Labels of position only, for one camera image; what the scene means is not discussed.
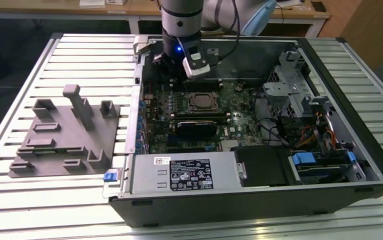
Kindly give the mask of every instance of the power supply label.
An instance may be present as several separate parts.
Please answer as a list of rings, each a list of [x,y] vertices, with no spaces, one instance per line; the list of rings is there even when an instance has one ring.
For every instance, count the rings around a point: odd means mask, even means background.
[[[172,191],[212,189],[208,159],[176,160],[168,164]]]

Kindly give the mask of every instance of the blue latch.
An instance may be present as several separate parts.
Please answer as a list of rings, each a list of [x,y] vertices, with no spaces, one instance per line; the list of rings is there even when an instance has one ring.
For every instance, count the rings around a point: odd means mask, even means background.
[[[298,152],[291,156],[291,161],[294,165],[298,164],[313,164],[315,163],[314,156],[310,152]]]
[[[356,156],[354,156],[354,154],[353,154],[352,151],[346,152],[346,156],[349,157],[349,160],[350,160],[352,162],[356,161]]]
[[[103,181],[105,183],[109,183],[109,182],[116,182],[116,172],[105,172],[103,174]]]

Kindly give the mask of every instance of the cpu socket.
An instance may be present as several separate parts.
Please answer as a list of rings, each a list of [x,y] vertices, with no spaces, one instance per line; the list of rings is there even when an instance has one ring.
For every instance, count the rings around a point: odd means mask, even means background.
[[[219,112],[216,94],[214,92],[188,94],[188,110],[191,113]]]

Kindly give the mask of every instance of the metal bracket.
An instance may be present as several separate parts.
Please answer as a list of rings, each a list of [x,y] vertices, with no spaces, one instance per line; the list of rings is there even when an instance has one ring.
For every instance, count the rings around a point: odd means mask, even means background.
[[[135,55],[143,54],[149,50],[151,43],[148,43],[147,35],[137,35],[132,41],[132,52]]]

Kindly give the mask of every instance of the aluminum extrusion table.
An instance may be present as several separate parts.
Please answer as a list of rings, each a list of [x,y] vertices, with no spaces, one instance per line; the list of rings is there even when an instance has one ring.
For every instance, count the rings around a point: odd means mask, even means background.
[[[101,195],[101,175],[9,178],[8,166],[30,125],[36,98],[61,97],[79,84],[89,103],[120,107],[113,167],[123,162],[133,35],[57,34],[44,48],[0,124],[0,239],[381,239],[383,197],[362,200],[334,214],[235,222],[129,228]],[[383,83],[346,43],[310,39],[338,86],[383,147]]]

